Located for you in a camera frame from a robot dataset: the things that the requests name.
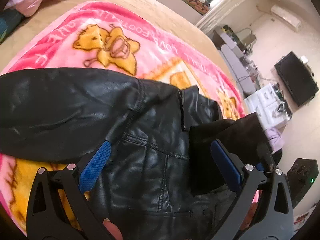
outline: blue textured pad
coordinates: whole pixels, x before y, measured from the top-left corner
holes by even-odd
[[[230,160],[227,153],[217,141],[213,141],[211,143],[210,151],[211,156],[229,189],[233,192],[239,193],[242,189],[241,174],[233,164],[232,160]]]
[[[80,174],[79,190],[82,194],[93,188],[110,154],[111,145],[105,141]]]

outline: television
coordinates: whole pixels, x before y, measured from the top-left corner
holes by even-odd
[[[292,51],[282,57],[275,68],[298,106],[311,100],[318,92],[313,73]]]

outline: pink blanket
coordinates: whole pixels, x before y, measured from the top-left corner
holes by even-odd
[[[86,2],[68,11],[20,51],[2,74],[46,67],[106,68],[180,89],[197,85],[201,94],[219,102],[225,118],[245,115],[237,89],[219,67],[172,34],[112,3]],[[40,167],[62,168],[0,154],[0,201],[22,231]]]

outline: black leather jacket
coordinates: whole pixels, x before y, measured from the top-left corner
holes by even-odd
[[[197,150],[207,149],[196,130],[196,166],[190,164],[190,128],[222,118],[217,102],[199,95],[196,86],[179,90],[104,69],[52,68],[5,74],[0,90],[5,91],[0,93],[4,154],[71,163],[102,139],[111,142],[90,203],[124,239],[204,239],[234,198],[221,187],[223,180],[191,192],[192,183],[196,188],[206,176],[220,175],[214,169],[210,174],[210,157],[206,163],[197,160]],[[222,121],[214,136],[232,124]],[[209,173],[199,172],[202,164]]]

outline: curtain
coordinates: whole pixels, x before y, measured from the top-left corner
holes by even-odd
[[[202,32],[208,34],[234,8],[246,0],[213,0],[210,10],[196,24]]]

